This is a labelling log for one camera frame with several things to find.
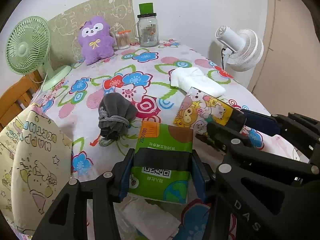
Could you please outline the cartoon animal tissue pack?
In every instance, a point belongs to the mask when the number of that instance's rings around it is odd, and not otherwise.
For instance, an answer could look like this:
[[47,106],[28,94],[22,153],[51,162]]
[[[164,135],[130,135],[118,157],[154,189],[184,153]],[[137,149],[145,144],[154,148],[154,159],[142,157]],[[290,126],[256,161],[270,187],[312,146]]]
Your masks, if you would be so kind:
[[192,87],[183,99],[173,124],[207,135],[207,125],[211,122],[241,132],[246,117],[242,111]]

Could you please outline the green tissue pack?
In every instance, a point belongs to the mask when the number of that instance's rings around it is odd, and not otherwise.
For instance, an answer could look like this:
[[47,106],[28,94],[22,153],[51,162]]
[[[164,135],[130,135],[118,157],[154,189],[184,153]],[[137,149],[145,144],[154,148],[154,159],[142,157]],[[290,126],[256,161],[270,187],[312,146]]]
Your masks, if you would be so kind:
[[129,193],[185,204],[192,151],[192,129],[143,121],[130,173]]

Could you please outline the grey drawstring pouch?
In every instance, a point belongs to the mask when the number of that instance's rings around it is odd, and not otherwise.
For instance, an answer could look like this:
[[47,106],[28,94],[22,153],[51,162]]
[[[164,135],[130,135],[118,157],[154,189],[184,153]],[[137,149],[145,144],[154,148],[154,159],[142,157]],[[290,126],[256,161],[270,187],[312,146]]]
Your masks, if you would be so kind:
[[106,147],[124,136],[137,114],[136,107],[119,93],[104,95],[98,107],[99,145]]

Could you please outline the white tissue on table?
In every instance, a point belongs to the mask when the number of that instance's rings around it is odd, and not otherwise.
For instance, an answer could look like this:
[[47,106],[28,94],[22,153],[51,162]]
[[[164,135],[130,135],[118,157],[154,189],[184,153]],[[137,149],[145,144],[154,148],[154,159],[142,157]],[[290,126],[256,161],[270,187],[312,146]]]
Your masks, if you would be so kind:
[[180,221],[143,198],[128,196],[114,207],[119,218],[147,239],[173,239],[178,234]]

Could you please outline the cartoon fabric storage box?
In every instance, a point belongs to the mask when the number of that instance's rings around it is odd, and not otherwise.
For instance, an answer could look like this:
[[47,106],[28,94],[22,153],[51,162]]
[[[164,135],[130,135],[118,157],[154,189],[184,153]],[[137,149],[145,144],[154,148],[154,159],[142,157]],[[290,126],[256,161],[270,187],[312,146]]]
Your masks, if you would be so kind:
[[1,131],[1,212],[33,235],[71,176],[72,141],[36,105]]

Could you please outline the white circulator fan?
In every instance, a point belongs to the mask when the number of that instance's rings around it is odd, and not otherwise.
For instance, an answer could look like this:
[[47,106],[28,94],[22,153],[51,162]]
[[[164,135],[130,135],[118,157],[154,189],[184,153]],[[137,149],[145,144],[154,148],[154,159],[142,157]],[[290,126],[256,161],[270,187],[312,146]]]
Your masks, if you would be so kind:
[[255,67],[263,56],[264,44],[251,29],[234,32],[230,27],[222,25],[217,29],[215,37],[223,45],[223,68],[228,65],[236,72],[245,72]]

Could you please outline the floral tablecloth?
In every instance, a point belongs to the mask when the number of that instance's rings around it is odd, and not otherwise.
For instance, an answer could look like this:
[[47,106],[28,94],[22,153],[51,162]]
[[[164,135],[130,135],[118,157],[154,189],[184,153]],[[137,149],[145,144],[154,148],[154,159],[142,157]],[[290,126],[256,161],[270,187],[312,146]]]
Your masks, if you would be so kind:
[[[79,180],[96,178],[122,160],[134,148],[143,120],[174,125],[186,92],[171,87],[171,72],[176,68],[198,67],[205,76],[226,91],[220,100],[234,108],[270,115],[255,96],[228,72],[188,46],[175,40],[155,48],[131,46],[119,50],[111,58],[86,66],[77,63],[55,87],[44,91],[35,103],[43,114],[54,120],[73,140],[71,175]],[[137,109],[137,117],[128,132],[106,147],[99,146],[98,106],[103,96],[117,92]],[[270,137],[256,129],[244,128],[253,145],[264,150],[280,150],[281,154],[300,160],[296,150],[283,138]],[[180,221],[174,239],[201,239],[209,215],[209,205],[201,204],[189,183],[188,204],[157,202]]]

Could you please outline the glass jar green lid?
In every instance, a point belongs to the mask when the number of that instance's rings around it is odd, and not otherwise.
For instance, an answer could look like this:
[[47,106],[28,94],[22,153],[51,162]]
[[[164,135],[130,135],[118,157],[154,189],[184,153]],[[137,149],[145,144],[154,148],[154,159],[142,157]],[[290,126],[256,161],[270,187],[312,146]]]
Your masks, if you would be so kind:
[[153,11],[153,3],[139,4],[137,15],[138,22],[135,25],[135,36],[142,47],[155,47],[159,45],[159,31],[157,14]]

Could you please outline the toothpick jar orange lid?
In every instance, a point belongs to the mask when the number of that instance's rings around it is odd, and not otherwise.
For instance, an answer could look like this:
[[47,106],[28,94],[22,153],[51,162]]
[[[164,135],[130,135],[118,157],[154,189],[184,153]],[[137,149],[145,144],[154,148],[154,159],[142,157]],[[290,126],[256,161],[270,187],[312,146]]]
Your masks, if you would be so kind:
[[119,50],[127,49],[130,47],[130,32],[131,30],[123,30],[116,33],[116,43]]

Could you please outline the purple plush toy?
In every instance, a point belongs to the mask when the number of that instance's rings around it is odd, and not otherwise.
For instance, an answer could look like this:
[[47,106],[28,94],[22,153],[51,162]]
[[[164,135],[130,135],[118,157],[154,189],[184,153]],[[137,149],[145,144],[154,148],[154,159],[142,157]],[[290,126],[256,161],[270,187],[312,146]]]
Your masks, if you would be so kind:
[[115,39],[110,34],[109,24],[102,16],[94,16],[81,26],[78,42],[87,65],[114,55]]

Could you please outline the green desk fan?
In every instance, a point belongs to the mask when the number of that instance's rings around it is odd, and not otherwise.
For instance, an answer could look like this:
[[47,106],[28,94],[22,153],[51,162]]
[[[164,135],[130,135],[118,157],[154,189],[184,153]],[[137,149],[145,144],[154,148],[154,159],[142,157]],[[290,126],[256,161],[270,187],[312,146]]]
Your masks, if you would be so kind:
[[44,18],[30,16],[19,22],[9,35],[5,58],[11,71],[27,75],[39,68],[46,73],[42,90],[55,87],[72,70],[64,65],[53,70],[50,61],[51,35]]

